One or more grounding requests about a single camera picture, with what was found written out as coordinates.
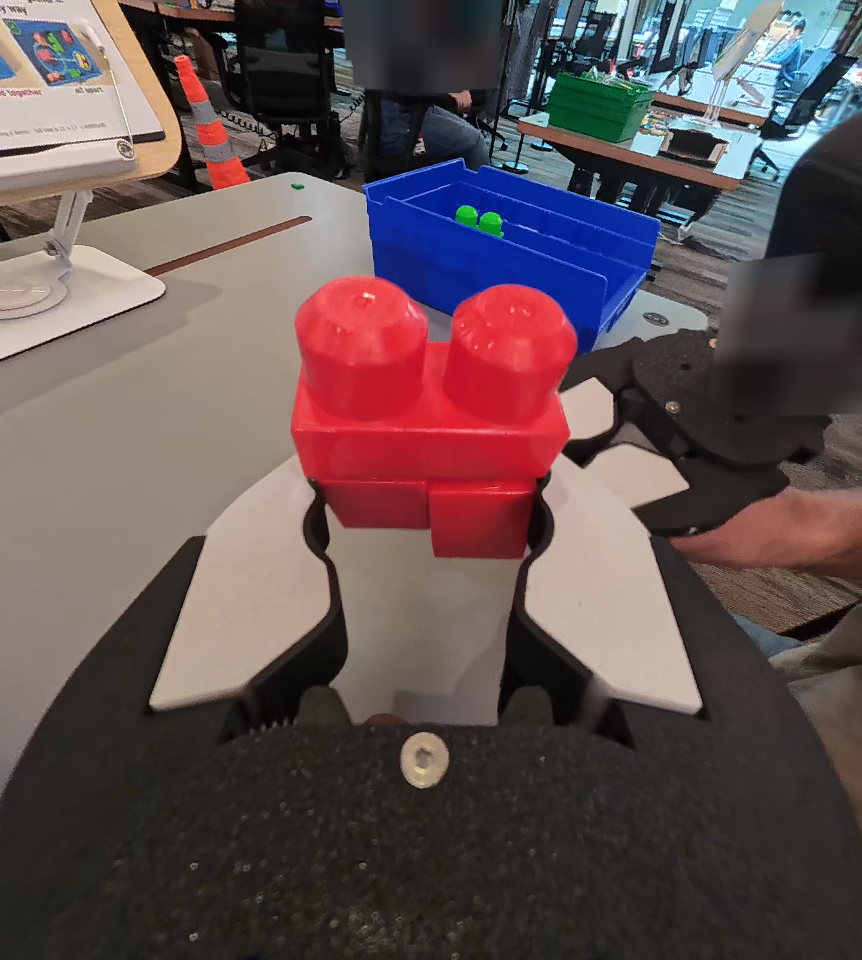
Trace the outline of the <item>orange traffic cone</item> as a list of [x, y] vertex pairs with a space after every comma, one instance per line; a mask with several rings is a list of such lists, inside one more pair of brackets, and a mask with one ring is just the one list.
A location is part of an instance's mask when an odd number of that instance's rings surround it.
[[219, 190], [249, 184], [251, 179], [245, 166], [232, 149], [227, 131], [197, 77], [190, 58], [180, 54], [174, 59], [174, 66], [193, 116], [212, 188]]

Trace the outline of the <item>person's jeans leg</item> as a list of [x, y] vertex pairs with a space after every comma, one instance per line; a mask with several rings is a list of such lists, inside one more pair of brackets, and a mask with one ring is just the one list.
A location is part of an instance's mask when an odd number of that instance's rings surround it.
[[767, 659], [796, 651], [805, 645], [802, 641], [778, 634], [744, 616], [733, 614], [732, 618]]

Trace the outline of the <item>green mega block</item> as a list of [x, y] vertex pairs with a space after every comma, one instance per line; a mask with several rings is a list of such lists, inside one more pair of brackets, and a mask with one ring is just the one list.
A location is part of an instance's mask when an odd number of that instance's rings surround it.
[[462, 204], [456, 209], [454, 219], [459, 225], [482, 234], [498, 239], [505, 237], [505, 222], [497, 212], [480, 212], [470, 204]]

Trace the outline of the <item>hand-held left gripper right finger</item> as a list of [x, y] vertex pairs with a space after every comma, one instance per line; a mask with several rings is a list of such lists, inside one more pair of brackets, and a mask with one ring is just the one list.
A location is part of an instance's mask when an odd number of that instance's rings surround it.
[[564, 454], [538, 483], [509, 614], [507, 700], [534, 687], [554, 718], [703, 707], [650, 534]]

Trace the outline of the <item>black office chair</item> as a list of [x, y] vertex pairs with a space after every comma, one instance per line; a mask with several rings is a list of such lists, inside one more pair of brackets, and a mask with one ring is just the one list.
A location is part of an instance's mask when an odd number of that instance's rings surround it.
[[331, 105], [332, 68], [321, 1], [237, 1], [243, 108], [270, 141], [245, 165], [334, 181], [347, 163]]

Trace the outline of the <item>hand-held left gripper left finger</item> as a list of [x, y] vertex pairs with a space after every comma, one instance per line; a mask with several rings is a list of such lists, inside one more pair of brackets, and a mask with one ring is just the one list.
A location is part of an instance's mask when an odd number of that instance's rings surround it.
[[334, 681], [349, 643], [329, 544], [322, 491], [297, 458], [234, 501], [205, 536], [150, 708], [296, 714]]

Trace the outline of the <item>red mega block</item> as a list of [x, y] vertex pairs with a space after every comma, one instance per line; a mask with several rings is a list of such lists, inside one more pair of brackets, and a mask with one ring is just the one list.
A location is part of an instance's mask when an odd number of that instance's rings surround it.
[[432, 482], [428, 506], [435, 557], [520, 561], [536, 489], [534, 479]]
[[325, 481], [504, 481], [545, 474], [570, 431], [558, 387], [577, 353], [563, 309], [504, 284], [456, 309], [446, 342], [400, 287], [329, 282], [297, 310], [292, 436]]
[[318, 479], [325, 503], [346, 529], [430, 529], [429, 485], [416, 479]]

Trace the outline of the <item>blue storage bin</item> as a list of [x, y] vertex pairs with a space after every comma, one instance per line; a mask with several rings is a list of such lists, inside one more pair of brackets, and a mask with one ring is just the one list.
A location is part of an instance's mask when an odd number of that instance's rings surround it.
[[[377, 277], [453, 315], [495, 285], [551, 297], [593, 350], [629, 308], [652, 268], [658, 220], [494, 168], [449, 161], [364, 186]], [[494, 211], [498, 239], [455, 222], [456, 209]]]

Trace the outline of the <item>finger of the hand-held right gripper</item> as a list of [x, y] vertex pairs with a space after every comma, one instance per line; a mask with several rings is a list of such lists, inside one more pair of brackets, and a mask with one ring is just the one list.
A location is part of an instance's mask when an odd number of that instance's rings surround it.
[[615, 399], [597, 377], [575, 383], [558, 394], [569, 430], [567, 447], [607, 447], [617, 430]]
[[633, 444], [617, 444], [600, 451], [582, 468], [582, 474], [629, 510], [685, 494], [691, 488], [672, 461]]

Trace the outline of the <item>green storage bin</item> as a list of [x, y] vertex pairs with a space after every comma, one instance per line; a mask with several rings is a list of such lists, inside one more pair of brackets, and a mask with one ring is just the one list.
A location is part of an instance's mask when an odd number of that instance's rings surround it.
[[653, 90], [641, 82], [561, 74], [548, 98], [548, 126], [623, 143], [637, 135], [653, 97]]

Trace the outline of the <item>person's right hand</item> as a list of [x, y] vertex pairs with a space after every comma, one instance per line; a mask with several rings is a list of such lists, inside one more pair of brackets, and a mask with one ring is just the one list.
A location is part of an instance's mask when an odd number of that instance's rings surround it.
[[862, 581], [862, 486], [788, 487], [723, 526], [674, 537], [692, 562], [734, 570], [796, 570]]

